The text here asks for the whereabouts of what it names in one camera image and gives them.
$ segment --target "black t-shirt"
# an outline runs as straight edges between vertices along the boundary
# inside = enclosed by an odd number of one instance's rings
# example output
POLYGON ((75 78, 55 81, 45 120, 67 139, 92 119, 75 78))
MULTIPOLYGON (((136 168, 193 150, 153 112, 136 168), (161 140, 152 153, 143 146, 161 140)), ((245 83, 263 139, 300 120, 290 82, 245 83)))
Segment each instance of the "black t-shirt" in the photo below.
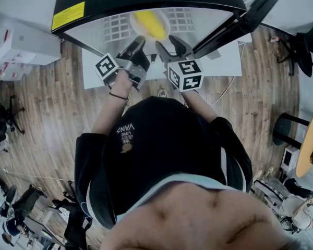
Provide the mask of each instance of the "black t-shirt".
POLYGON ((129 108, 109 136, 85 133, 77 139, 78 201, 86 201, 90 183, 93 212, 111 228, 115 216, 168 176, 197 174, 226 185, 221 148, 227 156, 227 185, 242 190, 243 172, 249 191, 251 162, 226 119, 207 123, 174 99, 150 97, 129 108))

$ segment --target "person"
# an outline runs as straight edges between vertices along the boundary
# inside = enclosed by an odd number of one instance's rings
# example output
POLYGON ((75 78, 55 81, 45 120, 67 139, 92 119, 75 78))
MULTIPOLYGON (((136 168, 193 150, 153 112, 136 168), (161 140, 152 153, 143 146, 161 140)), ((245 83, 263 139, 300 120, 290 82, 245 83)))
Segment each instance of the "person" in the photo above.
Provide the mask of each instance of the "person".
POLYGON ((102 249, 287 249, 271 210, 247 194, 251 161, 232 125, 195 91, 149 97, 122 116, 119 70, 91 133, 77 138, 83 211, 111 229, 102 249))
POLYGON ((283 185, 270 174, 257 179, 254 184, 269 198, 278 215, 288 218, 298 229, 313 229, 313 218, 309 210, 313 206, 313 191, 300 187, 294 178, 286 180, 283 185))
POLYGON ((29 185, 29 188, 22 194, 21 198, 12 205, 14 216, 5 222, 2 239, 5 243, 12 245, 13 237, 19 234, 27 234, 24 223, 25 218, 31 213, 36 201, 40 196, 47 198, 47 194, 40 187, 29 185))
POLYGON ((293 223, 301 230, 312 230, 313 229, 313 218, 309 210, 312 206, 312 198, 309 196, 304 202, 300 202, 297 197, 289 197, 284 203, 283 208, 294 208, 297 204, 298 206, 290 211, 287 215, 291 217, 293 223))

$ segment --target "wire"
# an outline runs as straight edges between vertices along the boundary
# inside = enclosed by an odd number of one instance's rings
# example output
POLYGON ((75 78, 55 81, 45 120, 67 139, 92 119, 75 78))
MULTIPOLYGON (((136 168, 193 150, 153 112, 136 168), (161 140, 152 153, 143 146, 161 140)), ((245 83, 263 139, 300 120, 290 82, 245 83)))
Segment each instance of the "wire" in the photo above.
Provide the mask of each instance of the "wire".
POLYGON ((235 76, 233 76, 233 78, 232 78, 230 84, 227 86, 226 90, 225 90, 225 91, 221 94, 221 96, 220 96, 216 101, 214 101, 210 106, 213 106, 215 103, 217 103, 217 102, 224 96, 224 94, 225 94, 225 93, 228 91, 228 89, 231 87, 231 85, 232 85, 234 79, 235 79, 235 76))
POLYGON ((50 179, 50 180, 58 180, 58 181, 74 181, 72 179, 61 179, 61 178, 52 178, 52 177, 45 177, 45 176, 37 176, 32 174, 23 174, 23 173, 15 173, 15 172, 9 172, 6 169, 4 169, 4 172, 6 174, 12 174, 12 175, 22 175, 22 176, 29 176, 29 177, 36 177, 36 178, 43 178, 43 179, 50 179))
MULTIPOLYGON (((245 46, 246 46, 247 43, 244 43, 244 46, 242 47, 242 52, 241 52, 241 55, 240 55, 240 60, 242 58, 242 55, 244 54, 244 49, 245 49, 245 46)), ((210 106, 213 106, 215 103, 217 103, 223 96, 224 94, 228 91, 228 89, 231 87, 232 83, 234 82, 234 79, 235 79, 235 76, 233 76, 230 84, 227 86, 226 90, 221 94, 221 96, 216 100, 214 101, 210 106)))
POLYGON ((242 55, 244 54, 244 49, 247 43, 244 43, 244 46, 242 47, 241 55, 240 55, 240 60, 242 59, 242 55))
POLYGON ((38 176, 38 175, 32 175, 32 174, 16 173, 15 170, 14 170, 14 162, 13 162, 13 159, 12 159, 12 157, 11 157, 11 154, 10 154, 9 151, 7 151, 7 153, 8 153, 9 156, 10 156, 10 163, 11 163, 11 167, 12 167, 12 169, 13 169, 13 172, 9 172, 6 168, 4 168, 4 169, 3 169, 3 168, 0 168, 0 169, 2 169, 2 170, 3 170, 6 174, 8 174, 8 175, 12 175, 12 176, 14 176, 14 177, 16 177, 16 178, 18 178, 18 179, 20 179, 20 180, 24 180, 24 181, 26 181, 26 182, 28 182, 28 183, 30 183, 28 180, 23 179, 23 178, 20 178, 20 177, 18 177, 18 176, 16 176, 16 175, 29 176, 29 177, 36 177, 36 178, 43 178, 43 179, 50 179, 50 180, 58 180, 58 181, 74 181, 74 180, 70 180, 70 179, 61 179, 61 178, 52 178, 52 177, 38 176))
POLYGON ((80 204, 80 207, 81 207, 83 213, 84 213, 85 215, 87 215, 87 216, 85 217, 85 219, 87 219, 87 218, 93 219, 93 217, 92 217, 91 215, 89 215, 89 214, 87 214, 87 213, 85 212, 85 210, 84 210, 83 207, 82 207, 82 204, 86 204, 87 209, 88 209, 88 206, 87 206, 87 203, 86 203, 86 202, 82 202, 82 203, 80 204))

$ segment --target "wrist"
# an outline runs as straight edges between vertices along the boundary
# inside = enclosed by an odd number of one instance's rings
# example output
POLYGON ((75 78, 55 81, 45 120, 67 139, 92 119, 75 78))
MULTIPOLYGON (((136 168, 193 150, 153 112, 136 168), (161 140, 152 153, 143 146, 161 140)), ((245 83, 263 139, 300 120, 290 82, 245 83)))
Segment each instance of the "wrist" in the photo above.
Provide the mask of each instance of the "wrist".
POLYGON ((199 93, 196 90, 181 92, 181 95, 183 96, 183 98, 196 96, 197 94, 199 95, 199 93))
POLYGON ((118 95, 123 98, 127 98, 131 91, 131 87, 128 87, 120 82, 115 82, 110 92, 114 95, 118 95))
POLYGON ((115 83, 111 89, 111 93, 123 97, 128 97, 131 88, 132 82, 129 80, 127 72, 123 69, 118 71, 115 83))

